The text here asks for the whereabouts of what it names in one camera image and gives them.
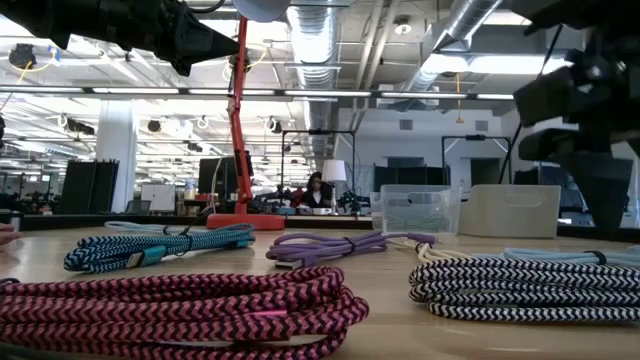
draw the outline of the clear plastic container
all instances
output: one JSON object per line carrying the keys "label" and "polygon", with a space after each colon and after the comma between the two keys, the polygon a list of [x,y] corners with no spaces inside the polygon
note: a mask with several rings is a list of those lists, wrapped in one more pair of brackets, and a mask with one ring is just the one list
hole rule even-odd
{"label": "clear plastic container", "polygon": [[380,193],[372,192],[369,194],[369,201],[371,202],[371,222],[373,224],[373,230],[382,231],[382,199]]}
{"label": "clear plastic container", "polygon": [[383,231],[456,234],[460,195],[460,188],[451,186],[384,185]]}

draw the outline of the yellow cable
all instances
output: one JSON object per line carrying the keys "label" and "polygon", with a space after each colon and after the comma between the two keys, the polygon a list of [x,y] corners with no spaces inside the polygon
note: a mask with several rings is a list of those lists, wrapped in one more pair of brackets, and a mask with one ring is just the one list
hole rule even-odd
{"label": "yellow cable", "polygon": [[258,59],[257,62],[254,62],[253,64],[249,64],[249,66],[247,66],[247,68],[254,67],[254,66],[262,63],[262,61],[264,60],[264,57],[267,56],[267,47],[266,46],[264,46],[262,44],[249,44],[249,45],[262,46],[262,56],[260,56],[260,59]]}
{"label": "yellow cable", "polygon": [[[247,69],[262,63],[265,56],[267,56],[267,50],[268,50],[267,47],[262,44],[249,43],[249,45],[262,46],[263,50],[262,50],[262,55],[260,56],[260,59],[258,59],[258,61],[255,63],[249,64],[249,66],[247,66]],[[231,63],[229,62],[229,59],[227,59],[227,62],[224,64],[224,68],[222,68],[222,79],[224,79],[224,81],[231,80],[232,72],[233,72],[233,69],[231,68]]]}
{"label": "yellow cable", "polygon": [[31,66],[31,60],[29,60],[29,62],[27,63],[27,67],[24,68],[24,70],[22,70],[22,75],[20,75],[20,79],[18,79],[18,82],[16,83],[16,85],[20,85],[20,83],[22,82],[22,79],[24,79],[24,76],[27,74],[27,69],[29,68],[29,66]]}
{"label": "yellow cable", "polygon": [[51,60],[49,60],[49,62],[48,62],[45,66],[43,66],[43,67],[41,67],[41,68],[32,69],[32,70],[31,70],[31,69],[29,69],[29,66],[31,66],[31,61],[29,61],[29,64],[28,64],[28,65],[27,65],[27,67],[26,67],[26,68],[24,68],[24,69],[20,69],[19,67],[15,67],[15,66],[13,66],[13,65],[11,65],[11,66],[12,66],[14,69],[18,70],[18,71],[23,71],[23,72],[32,73],[32,72],[42,71],[42,70],[44,70],[44,69],[48,68],[49,66],[51,66],[51,64],[53,64],[53,62],[55,61],[55,59],[56,59],[56,50],[54,49],[54,50],[51,50]]}
{"label": "yellow cable", "polygon": [[[456,74],[456,87],[458,89],[458,94],[460,94],[460,73]],[[462,100],[458,100],[458,120],[456,120],[458,124],[464,123],[462,119]]]}

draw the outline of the black speaker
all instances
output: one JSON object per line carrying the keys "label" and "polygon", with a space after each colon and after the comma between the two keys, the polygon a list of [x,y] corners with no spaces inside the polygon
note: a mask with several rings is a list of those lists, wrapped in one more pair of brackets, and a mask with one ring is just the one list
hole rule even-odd
{"label": "black speaker", "polygon": [[60,197],[61,214],[89,214],[97,163],[69,161]]}
{"label": "black speaker", "polygon": [[91,195],[91,214],[111,211],[119,166],[117,161],[96,164],[96,175]]}

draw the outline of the silver ductwork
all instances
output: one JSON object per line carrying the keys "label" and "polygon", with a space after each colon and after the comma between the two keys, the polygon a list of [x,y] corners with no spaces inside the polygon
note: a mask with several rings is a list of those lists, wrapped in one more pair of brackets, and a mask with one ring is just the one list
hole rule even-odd
{"label": "silver ductwork", "polygon": [[[453,47],[469,50],[471,37],[502,0],[456,0],[449,17],[429,25],[422,41],[424,64],[435,50]],[[425,71],[424,64],[404,85],[403,91],[427,91],[439,74]]]}
{"label": "silver ductwork", "polygon": [[[290,7],[287,18],[291,25],[291,47],[296,63],[309,64],[298,67],[298,82],[303,89],[333,89],[336,87],[337,70],[323,68],[332,64],[337,56],[338,10],[335,8]],[[331,129],[331,102],[307,101],[304,103],[305,122],[309,129]],[[325,152],[325,139],[312,138],[314,154]]]}

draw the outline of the blue braided cable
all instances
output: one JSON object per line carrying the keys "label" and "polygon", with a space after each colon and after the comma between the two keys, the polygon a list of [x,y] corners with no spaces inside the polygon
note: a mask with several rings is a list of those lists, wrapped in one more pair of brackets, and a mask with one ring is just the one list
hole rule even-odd
{"label": "blue braided cable", "polygon": [[[178,226],[164,226],[164,225],[141,225],[126,221],[107,221],[104,226],[113,229],[118,232],[138,232],[138,233],[152,233],[163,235],[178,235],[184,230],[183,227]],[[191,233],[206,233],[209,230],[189,230]]]}
{"label": "blue braided cable", "polygon": [[131,259],[135,257],[140,257],[143,264],[151,265],[166,256],[181,256],[193,250],[243,248],[255,241],[255,237],[251,235],[253,230],[251,224],[236,224],[187,235],[88,237],[80,240],[78,248],[67,254],[64,268],[68,271],[98,274],[139,266],[140,261],[131,265]]}
{"label": "blue braided cable", "polygon": [[[632,246],[624,253],[603,252],[606,265],[640,268],[640,246]],[[554,251],[506,248],[502,254],[473,254],[478,258],[561,261],[571,264],[599,264],[593,253],[561,253]]]}

